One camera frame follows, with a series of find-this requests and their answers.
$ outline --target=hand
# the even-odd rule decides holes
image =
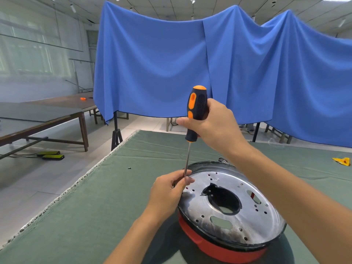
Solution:
[[[249,146],[230,109],[208,99],[209,114],[204,120],[178,118],[176,123],[194,130],[214,150],[226,155],[229,150]]]
[[[190,175],[191,172],[191,170],[187,170],[186,174]],[[183,190],[187,185],[194,182],[191,177],[183,178],[183,173],[184,170],[177,170],[156,178],[150,190],[145,213],[152,215],[156,221],[163,223],[175,212]]]

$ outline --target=orange and black screwdriver handle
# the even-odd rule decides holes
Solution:
[[[188,98],[187,117],[196,120],[202,120],[207,111],[207,89],[204,86],[194,86]],[[198,135],[195,131],[187,129],[186,140],[195,142]]]

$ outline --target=ceiling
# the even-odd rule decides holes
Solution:
[[[38,0],[52,6],[51,0]],[[105,0],[55,0],[55,7],[83,22],[99,23],[101,8]],[[222,10],[239,5],[255,21],[263,24],[276,15],[291,9],[301,20],[329,34],[336,34],[352,28],[352,1],[329,2],[324,0],[108,0],[123,8],[162,20],[181,21],[210,17]],[[73,4],[77,13],[70,8]]]

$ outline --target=screwdriver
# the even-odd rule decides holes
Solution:
[[[188,98],[187,117],[190,119],[202,120],[205,111],[207,110],[207,101],[207,89],[201,85],[194,86]],[[196,142],[197,138],[198,134],[195,131],[187,129],[186,140],[189,142],[189,145],[186,159],[186,167],[184,168],[183,176],[186,176],[187,173],[191,143]]]

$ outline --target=yellow triangle tool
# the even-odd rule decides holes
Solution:
[[[345,157],[345,158],[332,158],[333,160],[335,160],[337,163],[340,163],[341,165],[344,166],[350,166],[350,158],[349,157]]]

